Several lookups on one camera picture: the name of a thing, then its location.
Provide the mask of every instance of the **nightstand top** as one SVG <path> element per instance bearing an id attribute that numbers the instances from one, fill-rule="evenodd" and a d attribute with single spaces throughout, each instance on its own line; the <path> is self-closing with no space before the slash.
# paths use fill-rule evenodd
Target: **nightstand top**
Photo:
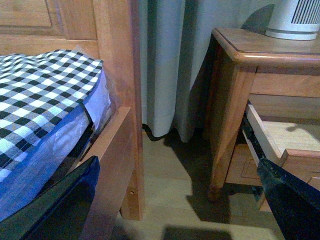
<path id="1" fill-rule="evenodd" d="M 240 64 L 320 67 L 320 39 L 286 40 L 238 28 L 215 28 L 212 34 Z"/>

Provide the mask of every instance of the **black and white checkered fabric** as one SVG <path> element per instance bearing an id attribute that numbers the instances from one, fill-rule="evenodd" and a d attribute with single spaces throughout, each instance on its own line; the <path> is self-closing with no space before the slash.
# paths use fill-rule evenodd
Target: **black and white checkered fabric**
<path id="1" fill-rule="evenodd" d="M 102 63 L 72 50 L 0 56 L 0 182 L 83 102 Z"/>

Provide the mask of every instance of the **white curtain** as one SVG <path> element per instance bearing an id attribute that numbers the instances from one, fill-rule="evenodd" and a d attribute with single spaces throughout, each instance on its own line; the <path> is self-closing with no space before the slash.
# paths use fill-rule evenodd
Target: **white curtain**
<path id="1" fill-rule="evenodd" d="M 177 128 L 187 142 L 196 125 L 196 81 L 213 28 L 239 28 L 275 0 L 139 0 L 142 122 L 155 137 Z"/>

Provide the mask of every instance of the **white device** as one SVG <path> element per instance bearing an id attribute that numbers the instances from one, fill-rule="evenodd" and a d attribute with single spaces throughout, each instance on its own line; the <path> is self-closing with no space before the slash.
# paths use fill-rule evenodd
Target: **white device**
<path id="1" fill-rule="evenodd" d="M 320 0 L 279 0 L 265 35 L 290 40 L 314 40 L 320 27 Z"/>

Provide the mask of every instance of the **wooden nightstand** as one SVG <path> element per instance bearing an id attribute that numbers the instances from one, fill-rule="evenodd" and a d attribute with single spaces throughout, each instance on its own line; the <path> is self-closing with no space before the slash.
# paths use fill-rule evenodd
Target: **wooden nightstand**
<path id="1" fill-rule="evenodd" d="M 259 182 L 248 172 L 255 168 L 252 161 L 242 159 L 242 170 L 233 165 L 239 162 L 238 153 L 247 158 L 245 146 L 235 148 L 245 111 L 266 156 L 320 189 L 320 40 L 277 39 L 226 28 L 212 34 L 216 49 L 207 106 L 213 156 L 209 198 L 219 197 L 226 180 Z M 244 171 L 251 178 L 247 183 L 235 175 Z"/>

